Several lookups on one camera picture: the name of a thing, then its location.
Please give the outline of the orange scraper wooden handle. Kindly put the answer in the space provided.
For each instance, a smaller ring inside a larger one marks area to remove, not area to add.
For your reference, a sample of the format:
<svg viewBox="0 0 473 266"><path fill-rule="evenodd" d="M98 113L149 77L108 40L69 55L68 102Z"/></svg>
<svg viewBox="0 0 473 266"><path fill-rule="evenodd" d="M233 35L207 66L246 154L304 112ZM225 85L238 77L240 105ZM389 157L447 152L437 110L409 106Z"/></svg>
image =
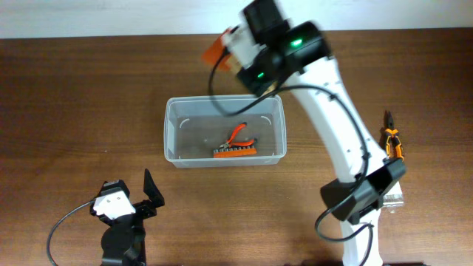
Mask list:
<svg viewBox="0 0 473 266"><path fill-rule="evenodd" d="M230 52L223 44L223 36L226 33L220 35L217 40L202 54L201 59L204 63L214 66L218 59L224 54L220 64L217 66L218 70L229 72L231 67L228 65L228 60L231 57Z"/></svg>

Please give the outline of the orange screwdriver bit holder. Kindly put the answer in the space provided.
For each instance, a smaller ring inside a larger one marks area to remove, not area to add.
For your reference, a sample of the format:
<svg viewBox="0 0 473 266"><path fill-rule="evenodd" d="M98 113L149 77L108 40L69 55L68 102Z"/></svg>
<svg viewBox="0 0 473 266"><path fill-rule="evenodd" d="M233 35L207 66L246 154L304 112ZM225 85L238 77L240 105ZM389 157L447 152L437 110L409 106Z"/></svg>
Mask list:
<svg viewBox="0 0 473 266"><path fill-rule="evenodd" d="M213 158L245 157L257 154L255 146L240 146L214 150Z"/></svg>

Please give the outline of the orange black long-nose pliers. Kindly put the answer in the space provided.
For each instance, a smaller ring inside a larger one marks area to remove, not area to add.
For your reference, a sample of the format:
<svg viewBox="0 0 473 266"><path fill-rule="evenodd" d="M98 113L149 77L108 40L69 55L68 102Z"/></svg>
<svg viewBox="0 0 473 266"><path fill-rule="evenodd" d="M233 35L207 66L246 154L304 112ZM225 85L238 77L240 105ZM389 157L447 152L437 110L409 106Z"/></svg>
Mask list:
<svg viewBox="0 0 473 266"><path fill-rule="evenodd" d="M400 140L400 132L395 127L394 118L390 111L384 113L384 128L382 148L389 159L400 159L404 161L404 147Z"/></svg>

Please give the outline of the clear box coloured screwdrivers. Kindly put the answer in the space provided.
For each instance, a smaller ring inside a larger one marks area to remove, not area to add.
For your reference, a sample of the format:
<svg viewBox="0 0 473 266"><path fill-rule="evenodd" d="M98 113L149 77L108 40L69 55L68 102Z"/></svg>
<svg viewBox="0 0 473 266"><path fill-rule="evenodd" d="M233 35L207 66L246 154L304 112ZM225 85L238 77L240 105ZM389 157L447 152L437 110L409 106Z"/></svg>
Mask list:
<svg viewBox="0 0 473 266"><path fill-rule="evenodd" d="M404 195L401 185L397 182L384 196L383 206L390 213L395 213L400 207L404 206Z"/></svg>

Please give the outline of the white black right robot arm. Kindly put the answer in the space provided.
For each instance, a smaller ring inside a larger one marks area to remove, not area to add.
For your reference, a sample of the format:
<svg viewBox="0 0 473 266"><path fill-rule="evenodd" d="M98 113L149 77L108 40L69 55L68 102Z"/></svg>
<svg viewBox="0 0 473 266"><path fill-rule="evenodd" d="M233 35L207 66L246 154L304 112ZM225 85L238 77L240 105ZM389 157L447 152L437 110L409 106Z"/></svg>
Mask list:
<svg viewBox="0 0 473 266"><path fill-rule="evenodd" d="M325 145L335 179L321 188L325 216L341 226L344 265L381 265L381 209L400 199L406 166L392 159L360 118L317 26L291 26L274 1L252 1L242 11L245 26L227 47L241 64L238 79L258 97L290 92L306 111Z"/></svg>

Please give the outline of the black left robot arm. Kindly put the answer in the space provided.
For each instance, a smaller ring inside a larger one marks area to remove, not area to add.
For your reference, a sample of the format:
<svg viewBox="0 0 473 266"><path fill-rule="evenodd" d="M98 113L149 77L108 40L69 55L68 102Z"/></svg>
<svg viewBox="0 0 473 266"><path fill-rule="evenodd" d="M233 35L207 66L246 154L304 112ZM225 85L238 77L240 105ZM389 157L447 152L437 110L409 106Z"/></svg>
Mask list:
<svg viewBox="0 0 473 266"><path fill-rule="evenodd" d="M144 266L146 261L146 230L144 220L157 215L165 205L163 195L144 171L143 193L147 199L131 203L129 189L123 180L105 182L89 209L109 228L101 237L101 264L107 266Z"/></svg>

